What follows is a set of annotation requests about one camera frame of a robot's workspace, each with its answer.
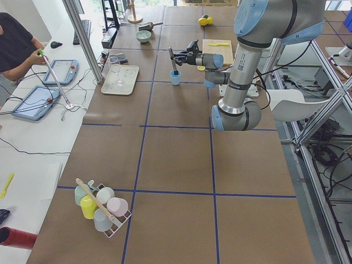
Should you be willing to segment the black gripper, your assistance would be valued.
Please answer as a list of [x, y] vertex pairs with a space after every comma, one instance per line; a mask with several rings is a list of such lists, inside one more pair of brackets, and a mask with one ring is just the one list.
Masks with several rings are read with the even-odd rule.
[[186, 63], [189, 65], [202, 65], [203, 53], [198, 47], [198, 40], [190, 42], [185, 51], [173, 54], [174, 62], [181, 66]]

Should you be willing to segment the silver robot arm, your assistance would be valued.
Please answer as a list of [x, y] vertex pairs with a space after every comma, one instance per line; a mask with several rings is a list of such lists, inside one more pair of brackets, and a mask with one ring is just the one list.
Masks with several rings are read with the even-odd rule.
[[205, 67], [204, 85], [226, 84], [224, 96], [212, 107], [216, 130], [251, 130], [261, 120], [260, 106], [248, 95], [262, 52], [273, 39], [291, 45], [311, 41], [323, 31], [325, 1], [241, 1], [234, 20], [238, 45], [229, 72], [220, 54], [202, 53], [193, 41], [186, 51], [171, 56], [177, 65]]

